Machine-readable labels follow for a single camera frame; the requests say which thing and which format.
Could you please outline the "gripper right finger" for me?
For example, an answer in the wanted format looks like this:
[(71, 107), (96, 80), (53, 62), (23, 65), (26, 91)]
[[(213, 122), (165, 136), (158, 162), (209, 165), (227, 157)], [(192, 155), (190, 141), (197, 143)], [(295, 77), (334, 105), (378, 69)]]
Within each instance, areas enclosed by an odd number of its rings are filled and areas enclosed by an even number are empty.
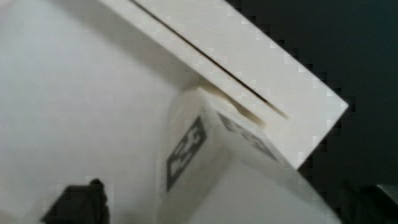
[(398, 186), (344, 184), (339, 191), (341, 224), (398, 224)]

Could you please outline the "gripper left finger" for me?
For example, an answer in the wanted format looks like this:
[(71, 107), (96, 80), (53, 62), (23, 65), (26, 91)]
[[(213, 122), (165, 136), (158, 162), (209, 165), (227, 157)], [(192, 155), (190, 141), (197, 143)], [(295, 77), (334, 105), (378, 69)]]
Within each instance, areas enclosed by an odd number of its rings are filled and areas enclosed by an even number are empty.
[(42, 215), (44, 224), (110, 224), (104, 184), (69, 185)]

